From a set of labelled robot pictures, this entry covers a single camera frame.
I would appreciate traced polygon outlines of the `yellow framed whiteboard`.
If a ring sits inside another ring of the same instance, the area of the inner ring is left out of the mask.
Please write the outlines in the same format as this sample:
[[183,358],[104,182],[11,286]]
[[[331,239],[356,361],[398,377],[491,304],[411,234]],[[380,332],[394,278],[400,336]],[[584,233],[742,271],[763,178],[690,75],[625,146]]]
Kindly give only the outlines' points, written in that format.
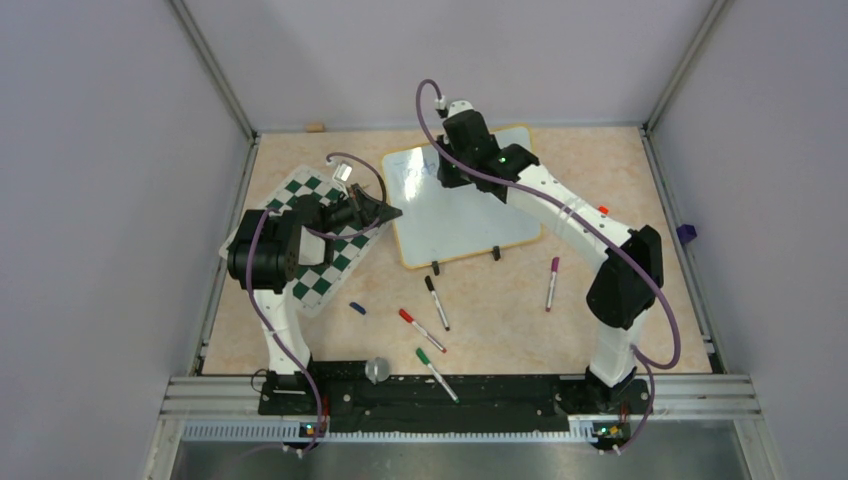
[[539,221],[472,184],[444,188],[438,153],[428,143],[386,154],[381,167],[389,204],[402,211],[392,224],[408,269],[505,250],[542,235]]

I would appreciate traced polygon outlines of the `blue marker cap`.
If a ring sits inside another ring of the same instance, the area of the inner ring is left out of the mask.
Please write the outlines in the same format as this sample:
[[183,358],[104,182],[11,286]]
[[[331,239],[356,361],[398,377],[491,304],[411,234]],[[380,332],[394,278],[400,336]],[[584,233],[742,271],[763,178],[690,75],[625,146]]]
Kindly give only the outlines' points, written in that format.
[[352,309],[354,309],[355,311],[357,311],[357,312],[358,312],[359,314],[361,314],[361,315],[365,315],[365,314],[366,314],[366,309],[365,309],[363,306],[361,306],[360,304],[356,303],[356,302],[351,302],[351,303],[349,304],[349,306],[350,306]]

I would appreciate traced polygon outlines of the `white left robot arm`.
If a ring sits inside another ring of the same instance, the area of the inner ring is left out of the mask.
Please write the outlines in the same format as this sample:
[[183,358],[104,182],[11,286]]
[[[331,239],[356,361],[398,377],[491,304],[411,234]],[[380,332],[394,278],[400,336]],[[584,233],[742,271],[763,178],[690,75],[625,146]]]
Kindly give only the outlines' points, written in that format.
[[316,179],[294,181],[246,211],[224,246],[229,276],[259,310],[268,371],[294,376],[282,398],[295,412],[314,410],[321,397],[317,382],[298,375],[312,359],[300,314],[326,306],[384,226],[402,214],[358,184],[341,192]]

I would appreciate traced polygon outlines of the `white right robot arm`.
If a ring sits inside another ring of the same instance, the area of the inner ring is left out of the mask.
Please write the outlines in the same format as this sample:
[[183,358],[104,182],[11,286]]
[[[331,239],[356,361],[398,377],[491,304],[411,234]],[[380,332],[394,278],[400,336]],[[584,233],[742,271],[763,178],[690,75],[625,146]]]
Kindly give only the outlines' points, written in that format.
[[594,273],[586,303],[600,325],[586,397],[594,409],[614,411],[626,400],[624,381],[636,368],[632,347],[664,282],[659,233],[610,218],[559,182],[529,149],[500,144],[470,102],[439,98],[435,105],[444,128],[435,141],[443,186],[472,184],[530,215]]

